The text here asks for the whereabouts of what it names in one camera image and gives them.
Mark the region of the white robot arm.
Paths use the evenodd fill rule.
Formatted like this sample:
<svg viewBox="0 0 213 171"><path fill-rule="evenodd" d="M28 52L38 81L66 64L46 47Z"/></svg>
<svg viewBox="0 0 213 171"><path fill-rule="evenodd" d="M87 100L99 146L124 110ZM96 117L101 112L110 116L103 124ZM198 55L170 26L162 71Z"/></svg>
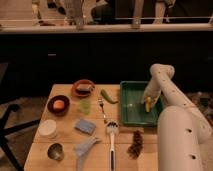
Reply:
<svg viewBox="0 0 213 171"><path fill-rule="evenodd" d="M168 106L157 121L158 171L203 171L199 145L213 129L198 107L174 84L172 65L152 64L151 79L141 98L154 106L163 94Z"/></svg>

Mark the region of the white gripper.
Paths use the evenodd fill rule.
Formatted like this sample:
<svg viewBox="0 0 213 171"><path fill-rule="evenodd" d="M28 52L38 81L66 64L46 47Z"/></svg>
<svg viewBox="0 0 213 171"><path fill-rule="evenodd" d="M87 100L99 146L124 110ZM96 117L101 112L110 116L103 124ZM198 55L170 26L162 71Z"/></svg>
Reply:
<svg viewBox="0 0 213 171"><path fill-rule="evenodd" d="M144 93L141 98L141 103L144 106L144 108L146 108L145 99L147 97L150 97L153 108L158 103L160 95L161 95L161 88L158 82L154 78L152 78L145 87Z"/></svg>

